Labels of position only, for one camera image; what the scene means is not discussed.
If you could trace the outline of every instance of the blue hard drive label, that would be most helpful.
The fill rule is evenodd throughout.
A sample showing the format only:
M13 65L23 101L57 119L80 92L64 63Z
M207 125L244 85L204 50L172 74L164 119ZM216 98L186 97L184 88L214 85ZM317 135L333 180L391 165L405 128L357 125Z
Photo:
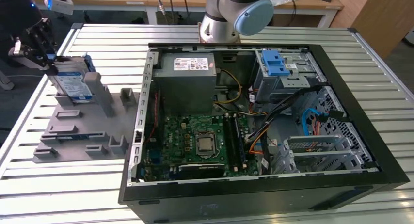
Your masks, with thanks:
M80 72L59 72L56 77L64 92L74 100L88 101L92 98Z

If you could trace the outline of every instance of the yellow wire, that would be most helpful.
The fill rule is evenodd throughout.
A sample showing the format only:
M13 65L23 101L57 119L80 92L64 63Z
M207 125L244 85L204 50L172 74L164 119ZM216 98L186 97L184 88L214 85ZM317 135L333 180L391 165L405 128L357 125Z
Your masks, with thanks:
M240 85L238 79L235 78L235 76L227 70L224 70L224 69L222 69L222 70L232 77L232 79L238 83L238 85L239 85L239 94L238 94L236 98L234 98L231 100L215 101L214 102L215 104L228 104L228 103L236 101L239 99L240 95L242 95L242 85Z

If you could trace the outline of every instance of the cable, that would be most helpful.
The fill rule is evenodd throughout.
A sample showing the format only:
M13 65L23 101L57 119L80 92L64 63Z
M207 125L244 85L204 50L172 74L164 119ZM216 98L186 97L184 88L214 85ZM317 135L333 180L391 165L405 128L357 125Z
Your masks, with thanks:
M254 115L259 115L259 112L254 112L252 111L252 105L254 105L254 103L250 103L250 105L248 105L248 113L254 114Z
M155 101L154 101L154 116L155 116L154 127L152 127L152 130L151 130L150 136L148 136L148 138L147 138L146 141L144 141L144 144L148 143L148 141L150 141L150 139L151 139L151 137L152 137L152 134L154 134L154 132L155 132L155 128L156 128L156 122L158 122L156 101L158 101L158 92L155 93Z
M172 5L172 0L170 0L170 3L171 3L172 24L175 24L175 15L174 15L174 5Z
M315 113L317 116L321 115L321 112L319 112L317 109L314 109L314 108L307 108L307 109L305 110L305 112L302 113L301 122L302 122L302 129L303 129L305 135L309 135L309 134L310 134L310 131L309 131L309 128L307 128L307 123L306 123L306 116L307 116L309 112Z
M314 135L318 135L315 123L317 123L317 118L311 120L311 128L313 128Z
M256 139L254 140L254 142L252 142L252 144L251 144L251 146L250 146L250 149L248 149L248 153L250 153L250 154L263 154L262 152L254 151L252 149L254 149L254 146L255 146L256 142L259 141L262 135L266 133L267 130L268 130L268 127L264 129L264 131L260 133L260 135L259 135L259 136L256 137Z
M215 102L214 102L215 104L228 104L228 103L231 103L231 102L235 102L235 101L240 98L240 95L242 95L242 85L240 85L238 79L235 78L235 76L234 76L227 70L222 69L222 71L226 72L226 73L230 75L230 77L232 77L232 79L235 80L235 82L238 83L238 86L239 86L239 94L238 94L236 98L234 98L234 99L231 99L231 100L215 101Z
M286 25L290 26L295 17L297 17L297 3L295 3L295 0L290 0L293 2L293 13L291 13L291 18L290 18L290 23Z
M317 121L317 135L321 135L321 122Z
M227 100L231 100L231 99L230 99L230 95L228 95L228 93L226 93L226 98L227 98ZM236 105L234 102L231 102L230 104L235 107L236 111L243 112L243 110L242 110L242 109L239 109L238 105Z
M294 94L291 94L289 97L286 97L271 109L271 111L268 112L268 114L266 115L264 119L263 119L263 126L260 127L259 130L256 130L254 133L251 133L248 135L248 139L252 138L254 136L256 136L259 133L262 134L264 131L263 129L266 127L270 126L270 123L274 121L274 116L276 116L278 114L281 114L281 112L287 109L294 102L297 101L297 99L301 97L301 95L303 95L305 93L309 92L315 92L319 91L323 88L323 85L317 85L313 86L310 88L302 88L301 90L298 90Z
M184 0L184 3L186 3L186 11L187 11L187 24L190 24L190 11L188 11L187 0Z
M267 143L267 134L263 133L260 137L260 143L262 143L262 152L263 152L263 158L260 161L262 164L262 175L267 175L270 173L270 148Z
M226 112L239 113L239 114L243 114L243 115L247 115L247 116L256 116L256 115L250 114L250 113L247 113L247 112L232 111L232 110L224 108L220 104L215 104L215 105L216 105L223 111L226 111Z
M266 135L266 137L267 137L267 139L270 140L271 144L272 144L274 146L278 146L278 140L276 140L276 143L274 143L272 139L270 139L270 137L268 137L267 135Z
M162 0L158 0L158 4L159 4L159 6L160 6L160 10L162 10L163 16L164 16L164 18L166 18L166 23L170 24L168 19L167 19L166 9L164 9L164 5L163 5Z

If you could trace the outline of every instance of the blue drive bay latch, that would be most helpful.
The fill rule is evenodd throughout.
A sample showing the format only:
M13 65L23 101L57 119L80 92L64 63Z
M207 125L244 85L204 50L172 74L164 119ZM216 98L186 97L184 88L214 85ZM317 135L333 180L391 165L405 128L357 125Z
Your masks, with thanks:
M289 76L290 71L285 67L285 59L275 50L262 51L263 62L270 76Z

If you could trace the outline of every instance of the motherboard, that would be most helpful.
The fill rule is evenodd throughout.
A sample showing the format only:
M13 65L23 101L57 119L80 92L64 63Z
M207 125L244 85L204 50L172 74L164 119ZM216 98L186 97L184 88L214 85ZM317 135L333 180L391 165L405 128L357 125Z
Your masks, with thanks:
M152 181L258 175L244 153L247 134L243 115L167 117L163 147L148 152Z

